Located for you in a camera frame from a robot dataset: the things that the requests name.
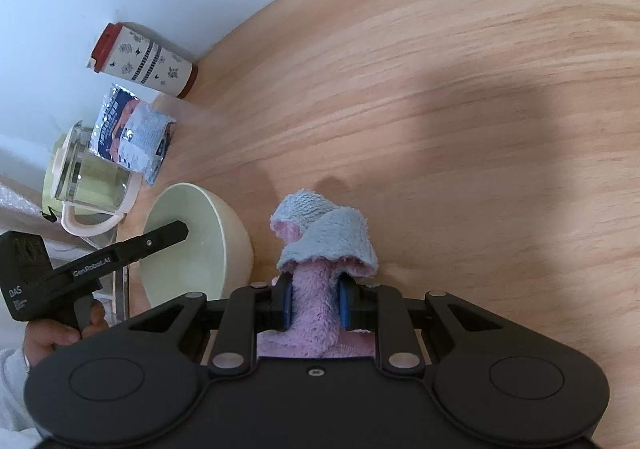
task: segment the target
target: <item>teapot handle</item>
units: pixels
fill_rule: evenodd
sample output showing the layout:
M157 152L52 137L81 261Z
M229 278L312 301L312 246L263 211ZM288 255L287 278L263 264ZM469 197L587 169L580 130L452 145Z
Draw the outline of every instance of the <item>teapot handle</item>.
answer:
M62 202L62 227L74 236L97 236L102 233L110 231L113 227L118 225L123 219L124 214L114 214L110 216L106 221L95 223L95 225L82 225L76 221L76 210L74 204L70 202Z

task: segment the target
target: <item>kettle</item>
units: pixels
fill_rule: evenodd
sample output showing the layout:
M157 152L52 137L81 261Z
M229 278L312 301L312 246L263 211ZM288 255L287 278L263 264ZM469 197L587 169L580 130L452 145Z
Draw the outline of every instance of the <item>kettle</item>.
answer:
M89 151L91 132L81 121L74 124L51 165L50 197L62 202L60 222L75 236L97 236L112 229L131 210L142 185L142 173ZM111 216L93 225L78 223L76 212L87 211Z

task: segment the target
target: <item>fuzzy cloth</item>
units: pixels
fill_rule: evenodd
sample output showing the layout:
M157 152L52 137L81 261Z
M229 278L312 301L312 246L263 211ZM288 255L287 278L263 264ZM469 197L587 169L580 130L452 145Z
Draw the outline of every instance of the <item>fuzzy cloth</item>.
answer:
M368 277L378 269L361 212L299 191L278 206L271 228L289 243L278 268L293 274L292 322L286 332L258 334L258 356L373 357L374 334L341 328L337 308L338 275Z

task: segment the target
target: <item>cream ceramic bowl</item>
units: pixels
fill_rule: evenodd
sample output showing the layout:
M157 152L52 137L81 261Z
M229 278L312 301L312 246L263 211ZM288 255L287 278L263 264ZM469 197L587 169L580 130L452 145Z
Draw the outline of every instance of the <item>cream ceramic bowl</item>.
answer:
M180 220L187 239L140 261L140 277L152 307L199 291L224 299L245 286L254 266L249 234L234 210L197 185L167 187L146 220L145 232Z

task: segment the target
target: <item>metal bolt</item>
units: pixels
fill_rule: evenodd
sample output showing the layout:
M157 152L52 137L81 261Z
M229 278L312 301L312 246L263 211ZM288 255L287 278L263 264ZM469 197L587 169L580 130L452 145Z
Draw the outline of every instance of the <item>metal bolt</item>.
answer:
M213 357L213 365L220 369L239 368L244 363L244 357L240 353L225 352Z
M420 364L420 357L414 353L394 353L389 357L389 364L398 369L411 369Z

